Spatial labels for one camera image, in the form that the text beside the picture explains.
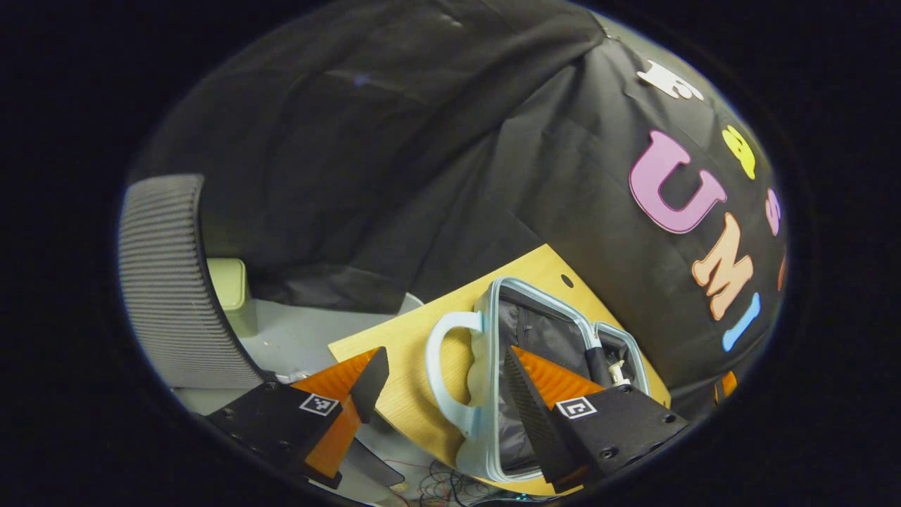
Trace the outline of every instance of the wooden table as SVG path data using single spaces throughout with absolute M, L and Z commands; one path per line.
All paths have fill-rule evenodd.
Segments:
M 570 288 L 561 275 L 569 277 L 574 286 Z M 494 279 L 501 276 L 514 276 L 566 301 L 591 322 L 603 321 L 622 328 L 594 292 L 548 245 L 544 245 L 419 309 L 329 344 L 329 350 L 337 361 L 384 346 L 390 374 L 376 403 L 376 410 L 417 446 L 454 468 L 463 435 L 441 415 L 432 396 L 425 377 L 425 341 L 441 316 L 452 311 L 471 311 L 478 297 Z M 643 355 L 642 360 L 648 371 L 651 397 L 669 407 L 669 391 Z M 472 362 L 469 332 L 462 328 L 452 330 L 441 344 L 441 371 L 448 391 L 462 403 L 469 402 L 466 376 Z M 520 483 L 494 483 L 476 478 L 518 493 L 536 496 L 555 494 L 543 477 Z

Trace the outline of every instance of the black fabric backdrop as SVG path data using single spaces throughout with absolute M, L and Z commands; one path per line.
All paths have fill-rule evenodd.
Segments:
M 778 187 L 753 134 L 742 130 L 751 181 L 720 135 L 741 124 L 730 108 L 668 97 L 638 80 L 649 67 L 563 2 L 338 2 L 212 72 L 130 181 L 205 174 L 207 253 L 241 258 L 254 296 L 286 304 L 393 312 L 407 291 L 427 302 L 550 244 L 691 417 L 778 314 L 787 231 L 769 231 Z M 698 169 L 728 192 L 685 235 L 654 224 L 629 190 L 655 129 L 692 157 L 661 188 L 672 207 L 694 195 Z M 754 275 L 715 321 L 691 263 L 727 211 Z M 725 353 L 755 292 L 760 315 Z

